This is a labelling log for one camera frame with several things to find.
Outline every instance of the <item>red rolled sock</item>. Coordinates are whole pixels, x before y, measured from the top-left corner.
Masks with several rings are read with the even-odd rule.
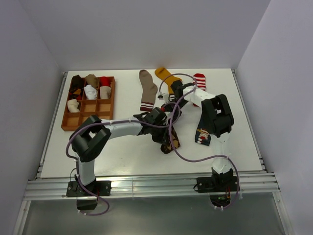
[[[101,87],[110,87],[110,79],[108,77],[99,77]]]
[[[205,82],[205,76],[202,73],[196,73],[194,76],[194,79],[197,81],[197,88],[200,88],[201,90],[206,90],[206,82]]]

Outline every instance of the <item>white rolled sock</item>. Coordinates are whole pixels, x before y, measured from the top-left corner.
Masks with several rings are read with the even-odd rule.
[[[78,105],[79,103],[77,102],[77,99],[71,99],[67,102],[67,108],[70,113],[78,113]]]
[[[100,87],[100,99],[110,99],[111,91],[111,87]]]
[[[87,85],[84,87],[87,99],[97,99],[97,90],[92,87],[92,85]]]

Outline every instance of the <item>gray wall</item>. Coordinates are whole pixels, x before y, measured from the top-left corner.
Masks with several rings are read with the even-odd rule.
[[[313,229],[313,2],[272,0],[237,71],[297,234]]]
[[[64,70],[236,68],[269,0],[20,0]]]
[[[61,73],[18,1],[1,1],[0,32],[0,233],[6,235],[36,173]]]

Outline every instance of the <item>beige rolled sock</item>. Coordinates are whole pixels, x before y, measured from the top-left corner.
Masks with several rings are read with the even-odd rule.
[[[78,113],[79,112],[78,105],[79,103],[77,102],[77,99],[70,99],[67,102],[67,108],[70,113]]]
[[[100,87],[100,99],[110,99],[111,91],[111,87]]]
[[[99,78],[96,77],[93,74],[89,74],[87,77],[85,77],[85,80],[88,85],[91,85],[93,88],[98,88],[99,86]]]
[[[156,101],[157,86],[153,83],[151,74],[146,70],[139,72],[139,80],[142,86],[140,110],[150,112]]]

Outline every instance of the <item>gray floor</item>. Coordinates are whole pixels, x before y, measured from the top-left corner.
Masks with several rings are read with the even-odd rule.
[[[244,194],[224,212],[208,196],[111,199],[109,212],[77,214],[75,200],[32,202],[24,235],[281,235],[271,193]],[[101,211],[105,206],[98,206]]]

